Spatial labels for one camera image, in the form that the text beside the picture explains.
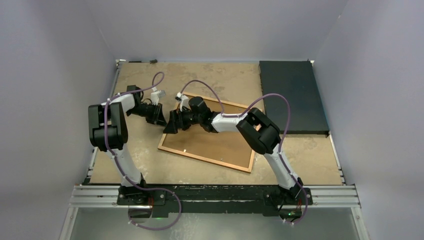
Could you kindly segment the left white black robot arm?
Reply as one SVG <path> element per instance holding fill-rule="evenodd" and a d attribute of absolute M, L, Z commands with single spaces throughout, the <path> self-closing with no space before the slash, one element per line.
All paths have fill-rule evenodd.
<path fill-rule="evenodd" d="M 126 117 L 137 115 L 152 125 L 166 126 L 160 98 L 164 90 L 152 88 L 147 102 L 143 101 L 144 91 L 136 85 L 129 85 L 124 93 L 117 93 L 106 102 L 88 107 L 90 143 L 105 152 L 113 161 L 121 176 L 122 195 L 138 205 L 146 203 L 149 191 L 142 173 L 137 169 L 128 149 L 129 132 Z"/>

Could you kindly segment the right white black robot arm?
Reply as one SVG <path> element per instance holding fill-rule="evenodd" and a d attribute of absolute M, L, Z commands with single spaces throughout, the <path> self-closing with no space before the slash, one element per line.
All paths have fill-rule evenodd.
<path fill-rule="evenodd" d="M 306 193 L 301 179 L 283 153 L 284 137 L 280 136 L 279 127 L 258 108 L 250 105 L 242 113 L 224 113 L 212 111 L 200 96 L 188 98 L 178 93 L 175 99 L 179 108 L 170 111 L 169 121 L 163 130 L 165 134 L 177 134 L 192 125 L 200 125 L 208 133 L 240 133 L 251 149 L 267 160 L 284 202 L 292 204 Z"/>

